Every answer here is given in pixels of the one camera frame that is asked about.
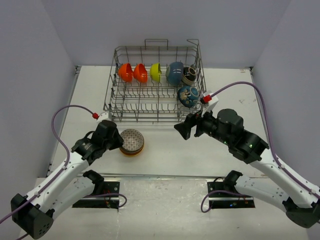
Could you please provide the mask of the mint green bowl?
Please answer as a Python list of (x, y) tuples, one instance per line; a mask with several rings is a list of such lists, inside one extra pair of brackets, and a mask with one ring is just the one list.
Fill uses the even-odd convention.
[(128, 150), (128, 149), (126, 149), (126, 148), (124, 148), (124, 147), (120, 147), (119, 150), (120, 150), (120, 149), (124, 149), (125, 151), (129, 151), (129, 152), (135, 152), (135, 151), (138, 151), (138, 150), (140, 150), (140, 149), (144, 149), (144, 147), (142, 146), (141, 148), (136, 149), (136, 150)]

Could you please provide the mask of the brown patterned white bowl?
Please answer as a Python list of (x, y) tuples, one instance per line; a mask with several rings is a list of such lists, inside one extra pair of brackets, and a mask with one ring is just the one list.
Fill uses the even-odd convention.
[(145, 144), (144, 136), (136, 129), (125, 129), (121, 132), (120, 136), (123, 139), (123, 145), (121, 147), (131, 151), (137, 150)]

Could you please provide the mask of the yellow ribbed bowl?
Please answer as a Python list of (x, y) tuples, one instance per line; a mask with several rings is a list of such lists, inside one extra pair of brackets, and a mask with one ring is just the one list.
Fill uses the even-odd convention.
[(132, 157), (136, 157), (138, 156), (139, 154), (141, 154), (143, 152), (143, 150), (140, 150), (140, 151), (136, 151), (136, 152), (126, 152), (126, 151), (120, 151), (125, 157), (129, 157), (129, 158), (132, 158)]

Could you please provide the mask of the grey wire dish rack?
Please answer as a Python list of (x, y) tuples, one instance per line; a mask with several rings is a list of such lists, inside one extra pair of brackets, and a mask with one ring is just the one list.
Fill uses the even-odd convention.
[[(112, 120), (119, 123), (179, 123), (188, 114), (203, 109), (198, 102), (188, 108), (178, 99), (178, 90), (184, 86), (170, 85), (166, 79), (167, 67), (173, 62), (182, 62), (184, 67), (195, 69), (196, 77), (192, 87), (200, 94), (207, 90), (200, 42), (188, 39), (185, 45), (170, 45), (167, 39), (146, 39), (143, 45), (122, 45), (115, 48), (106, 87), (103, 110), (112, 114)], [(130, 63), (132, 71), (138, 64), (144, 64), (148, 80), (124, 82), (118, 75), (119, 68)], [(160, 82), (152, 80), (150, 67), (160, 63)]]

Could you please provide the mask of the lime green bowl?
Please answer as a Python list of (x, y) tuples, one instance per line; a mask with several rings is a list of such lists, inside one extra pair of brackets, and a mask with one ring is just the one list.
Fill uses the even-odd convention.
[(153, 81), (160, 82), (161, 74), (162, 74), (160, 63), (158, 62), (158, 63), (152, 64), (150, 67), (149, 73)]

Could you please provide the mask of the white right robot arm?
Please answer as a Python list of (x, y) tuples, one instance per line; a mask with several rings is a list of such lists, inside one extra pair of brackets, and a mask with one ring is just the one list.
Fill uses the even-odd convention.
[(282, 160), (273, 156), (269, 145), (258, 135), (245, 130), (244, 120), (233, 109), (220, 110), (216, 117), (211, 112), (190, 113), (184, 122), (174, 125), (188, 140), (195, 127), (195, 137), (206, 134), (228, 147), (232, 156), (266, 174), (275, 186), (261, 183), (232, 170), (223, 180), (220, 192), (227, 196), (250, 196), (282, 210), (302, 228), (320, 222), (320, 188), (299, 176)]

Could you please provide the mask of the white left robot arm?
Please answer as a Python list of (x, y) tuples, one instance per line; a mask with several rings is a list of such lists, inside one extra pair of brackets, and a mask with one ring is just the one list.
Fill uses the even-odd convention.
[(10, 201), (12, 220), (34, 240), (43, 237), (54, 220), (87, 196), (103, 193), (104, 179), (89, 166), (108, 150), (123, 145), (117, 125), (102, 120), (94, 131), (79, 139), (66, 159), (42, 183)]

